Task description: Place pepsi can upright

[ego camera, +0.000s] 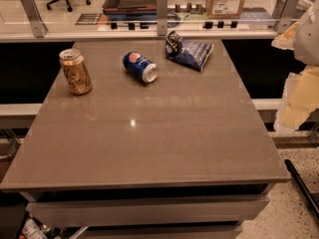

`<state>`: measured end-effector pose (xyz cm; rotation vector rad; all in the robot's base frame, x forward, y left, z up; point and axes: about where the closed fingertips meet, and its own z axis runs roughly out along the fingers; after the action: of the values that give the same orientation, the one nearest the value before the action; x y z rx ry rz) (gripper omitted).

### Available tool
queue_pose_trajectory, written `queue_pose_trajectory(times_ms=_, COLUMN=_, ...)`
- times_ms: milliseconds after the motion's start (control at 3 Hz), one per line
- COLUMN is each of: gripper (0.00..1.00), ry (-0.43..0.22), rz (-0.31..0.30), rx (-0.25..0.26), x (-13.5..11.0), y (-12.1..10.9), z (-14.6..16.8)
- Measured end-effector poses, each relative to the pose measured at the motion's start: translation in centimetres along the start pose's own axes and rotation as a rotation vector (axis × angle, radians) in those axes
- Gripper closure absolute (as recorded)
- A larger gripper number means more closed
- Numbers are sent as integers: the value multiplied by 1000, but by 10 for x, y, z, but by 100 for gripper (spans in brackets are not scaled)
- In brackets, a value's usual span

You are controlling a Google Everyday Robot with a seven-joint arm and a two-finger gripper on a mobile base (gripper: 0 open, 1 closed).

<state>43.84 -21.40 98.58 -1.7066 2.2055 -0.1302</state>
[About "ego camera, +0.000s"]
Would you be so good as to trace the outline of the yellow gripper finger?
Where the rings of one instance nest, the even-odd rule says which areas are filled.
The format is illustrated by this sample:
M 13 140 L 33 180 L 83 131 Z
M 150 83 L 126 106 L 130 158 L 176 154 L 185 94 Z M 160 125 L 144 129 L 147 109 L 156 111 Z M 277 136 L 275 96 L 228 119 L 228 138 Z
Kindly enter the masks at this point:
M 271 46 L 281 50 L 293 50 L 297 26 L 298 22 L 293 23 L 287 30 L 272 41 Z
M 306 66 L 301 73 L 288 75 L 274 129 L 277 132 L 293 132 L 318 108 L 319 67 Z

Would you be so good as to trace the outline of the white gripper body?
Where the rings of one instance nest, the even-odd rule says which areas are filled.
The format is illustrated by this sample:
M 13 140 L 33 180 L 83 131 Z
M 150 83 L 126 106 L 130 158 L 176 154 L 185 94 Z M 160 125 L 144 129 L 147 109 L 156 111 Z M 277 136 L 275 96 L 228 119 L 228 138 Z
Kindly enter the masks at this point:
M 294 56 L 306 65 L 319 65 L 319 0 L 299 20 L 294 38 Z

